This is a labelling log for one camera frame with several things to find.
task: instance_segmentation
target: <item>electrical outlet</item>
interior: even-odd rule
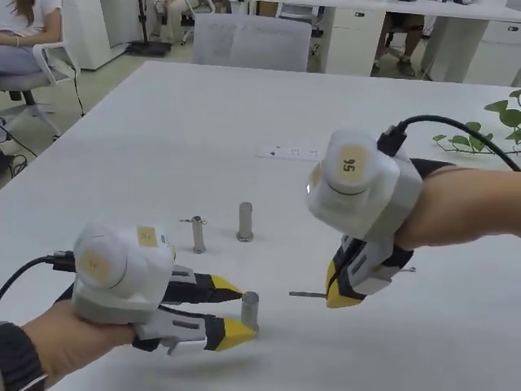
[[[320,151],[316,149],[281,147],[258,147],[255,156],[268,159],[319,161]]]

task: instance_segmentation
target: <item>plant leaf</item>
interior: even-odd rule
[[[516,130],[510,133],[505,140],[514,140],[516,144],[521,143],[521,130]]]
[[[485,110],[489,112],[504,112],[508,107],[508,100],[500,100],[499,102],[490,103],[485,106]]]
[[[481,130],[481,124],[479,122],[467,122],[465,125],[475,132],[479,132]]]
[[[471,145],[469,139],[464,136],[454,136],[449,141],[453,144],[467,145],[468,147]]]
[[[443,140],[444,138],[447,138],[447,136],[445,136],[444,134],[438,134],[438,135],[434,136],[432,139],[436,142],[439,142],[439,141]]]
[[[519,98],[521,96],[521,90],[512,91],[508,96],[510,96],[511,98]]]
[[[480,142],[477,138],[469,137],[469,141],[471,142],[471,146],[477,151],[481,152],[483,151],[483,148],[485,148],[485,144]]]
[[[516,126],[521,125],[521,111],[511,108],[510,110],[500,112],[499,121],[501,121],[504,126],[515,128]]]

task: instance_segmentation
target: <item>number sticker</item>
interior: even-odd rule
[[[346,145],[340,151],[337,176],[341,181],[357,183],[364,178],[367,152],[360,145]]]
[[[91,250],[85,250],[81,254],[81,258],[76,262],[76,268],[101,285],[107,284],[111,273],[111,265],[107,259]]]
[[[138,226],[138,244],[139,247],[159,247],[153,226]]]

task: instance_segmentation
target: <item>wrist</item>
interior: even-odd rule
[[[26,323],[22,330],[32,341],[37,355],[40,358],[42,370],[47,374],[46,389],[58,381],[58,370],[53,360],[52,342],[49,337],[43,336],[39,327],[33,322]]]

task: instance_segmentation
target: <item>metal rod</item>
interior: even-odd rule
[[[192,231],[194,232],[194,253],[202,254],[206,251],[203,238],[203,219],[200,216],[192,218]]]
[[[298,296],[298,297],[316,297],[319,299],[326,299],[327,295],[325,293],[316,293],[316,292],[290,292],[290,296]]]
[[[239,231],[237,231],[239,242],[251,242],[253,240],[252,212],[253,205],[250,202],[242,202],[239,205]]]
[[[243,293],[243,306],[241,309],[241,323],[251,328],[254,332],[259,331],[257,322],[259,314],[259,295],[256,292]]]

